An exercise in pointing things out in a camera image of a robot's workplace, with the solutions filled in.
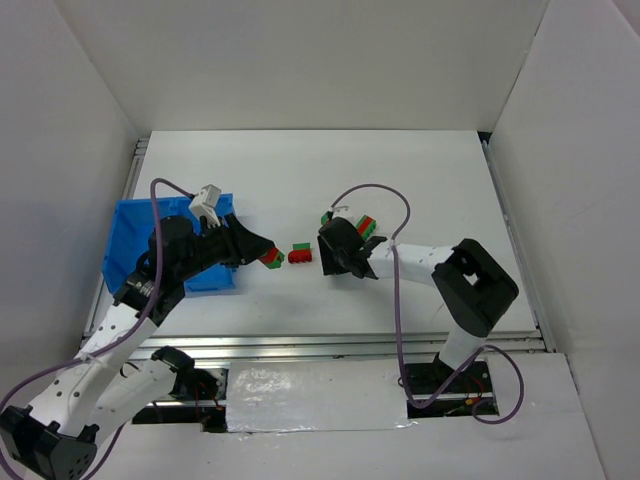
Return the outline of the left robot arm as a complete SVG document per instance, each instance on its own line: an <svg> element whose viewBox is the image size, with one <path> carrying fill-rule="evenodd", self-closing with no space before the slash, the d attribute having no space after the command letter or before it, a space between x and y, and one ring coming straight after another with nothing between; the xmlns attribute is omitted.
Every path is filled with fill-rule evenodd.
<svg viewBox="0 0 640 480"><path fill-rule="evenodd" d="M183 216L160 220L148 248L114 296L94 334L26 406L1 403L1 438L9 456L43 479L82 479L99 446L147 404L195 393L203 371L185 352L164 346L123 371L185 297L184 284L215 266L265 261L273 241L232 214L199 227Z"/></svg>

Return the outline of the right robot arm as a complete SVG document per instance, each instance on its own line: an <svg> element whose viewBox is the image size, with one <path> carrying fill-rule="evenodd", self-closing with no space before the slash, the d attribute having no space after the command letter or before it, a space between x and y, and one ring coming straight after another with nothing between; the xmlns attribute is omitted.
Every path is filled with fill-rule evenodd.
<svg viewBox="0 0 640 480"><path fill-rule="evenodd" d="M319 229L318 245L326 276L392 279L395 289L404 280L436 289L455 322L438 354L451 370L478 351L519 296L516 282L474 239L447 247L365 239L351 222L336 217Z"/></svg>

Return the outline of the green red striped lego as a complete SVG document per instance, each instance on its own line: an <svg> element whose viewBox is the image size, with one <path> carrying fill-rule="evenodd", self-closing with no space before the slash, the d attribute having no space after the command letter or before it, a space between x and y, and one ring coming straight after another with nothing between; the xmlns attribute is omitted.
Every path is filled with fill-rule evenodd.
<svg viewBox="0 0 640 480"><path fill-rule="evenodd" d="M369 237L371 237L376 228L376 220L368 215L363 215L356 224L356 230L364 240L367 240Z"/></svg>

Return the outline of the red studded lego brick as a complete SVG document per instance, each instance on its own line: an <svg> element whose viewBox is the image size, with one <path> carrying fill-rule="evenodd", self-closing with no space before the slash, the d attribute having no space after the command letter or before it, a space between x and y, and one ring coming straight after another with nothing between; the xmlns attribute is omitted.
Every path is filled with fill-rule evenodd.
<svg viewBox="0 0 640 480"><path fill-rule="evenodd" d="M313 254L311 249L294 249L288 254L288 262L290 264L303 264L311 263L313 261Z"/></svg>

